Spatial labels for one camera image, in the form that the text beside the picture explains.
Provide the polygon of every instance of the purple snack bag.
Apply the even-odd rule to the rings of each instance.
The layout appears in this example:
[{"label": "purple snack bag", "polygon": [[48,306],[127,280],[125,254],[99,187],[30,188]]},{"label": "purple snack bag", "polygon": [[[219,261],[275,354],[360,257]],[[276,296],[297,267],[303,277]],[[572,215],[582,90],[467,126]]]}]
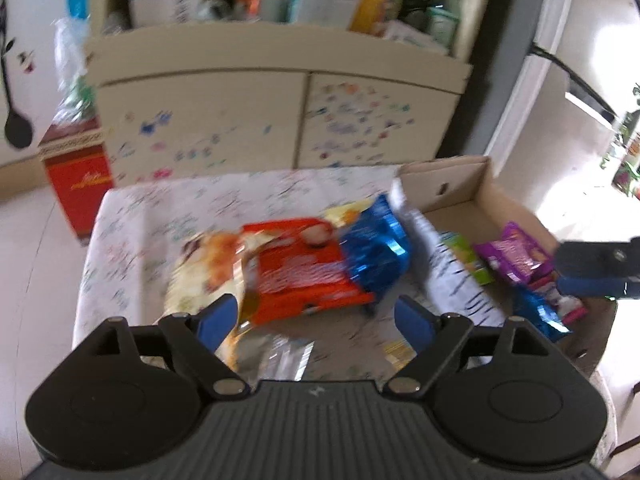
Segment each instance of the purple snack bag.
[{"label": "purple snack bag", "polygon": [[511,285],[525,285],[531,280],[535,262],[517,240],[496,240],[474,245],[487,264]]},{"label": "purple snack bag", "polygon": [[502,240],[521,243],[533,260],[531,280],[538,280],[554,270],[553,261],[546,251],[540,247],[535,238],[529,236],[516,222],[509,222],[502,230]]}]

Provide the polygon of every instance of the green snack bag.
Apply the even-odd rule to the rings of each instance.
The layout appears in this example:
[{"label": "green snack bag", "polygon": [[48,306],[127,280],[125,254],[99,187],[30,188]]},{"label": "green snack bag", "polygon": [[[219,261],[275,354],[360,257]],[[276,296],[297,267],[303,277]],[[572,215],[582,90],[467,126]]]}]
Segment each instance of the green snack bag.
[{"label": "green snack bag", "polygon": [[465,266],[466,270],[474,277],[478,285],[488,285],[493,283],[489,270],[482,264],[476,252],[471,248],[465,238],[451,231],[440,233],[440,239],[449,249],[453,251],[456,258]]}]

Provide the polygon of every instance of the table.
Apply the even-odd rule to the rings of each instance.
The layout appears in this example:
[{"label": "table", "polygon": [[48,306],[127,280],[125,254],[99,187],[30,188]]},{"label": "table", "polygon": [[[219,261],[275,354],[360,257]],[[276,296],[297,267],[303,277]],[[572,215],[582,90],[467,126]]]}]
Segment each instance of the table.
[{"label": "table", "polygon": [[[268,171],[110,190],[88,248],[73,345],[109,316],[124,316],[130,325],[155,322],[180,247],[191,235],[316,216],[327,207],[387,192],[395,172],[395,166]],[[405,278],[378,306],[374,319],[356,307],[284,320],[270,329],[316,342],[305,378],[384,380],[394,373],[384,346],[400,339],[392,317],[399,294],[427,303]]]}]

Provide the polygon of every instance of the black spoon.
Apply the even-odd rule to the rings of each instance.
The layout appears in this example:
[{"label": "black spoon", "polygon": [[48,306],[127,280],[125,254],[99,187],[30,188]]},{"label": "black spoon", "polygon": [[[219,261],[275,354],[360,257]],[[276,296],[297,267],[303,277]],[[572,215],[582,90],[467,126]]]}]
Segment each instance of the black spoon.
[{"label": "black spoon", "polygon": [[14,108],[14,99],[9,90],[9,81],[6,76],[6,62],[4,56],[0,56],[0,70],[2,71],[2,84],[6,95],[8,115],[4,124],[4,136],[7,142],[18,150],[31,146],[33,142],[33,126],[31,122],[20,115]]}]

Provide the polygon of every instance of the screw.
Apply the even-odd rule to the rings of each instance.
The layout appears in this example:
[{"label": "screw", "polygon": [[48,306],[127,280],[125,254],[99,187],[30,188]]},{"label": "screw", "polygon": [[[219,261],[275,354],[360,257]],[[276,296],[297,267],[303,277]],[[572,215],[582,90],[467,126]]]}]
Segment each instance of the screw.
[{"label": "screw", "polygon": [[213,391],[219,395],[233,396],[244,392],[244,386],[240,379],[220,379],[213,383]]},{"label": "screw", "polygon": [[415,394],[420,391],[420,383],[411,377],[396,377],[387,386],[397,395]]},{"label": "screw", "polygon": [[613,257],[619,262],[626,262],[626,253],[622,249],[613,251]]}]

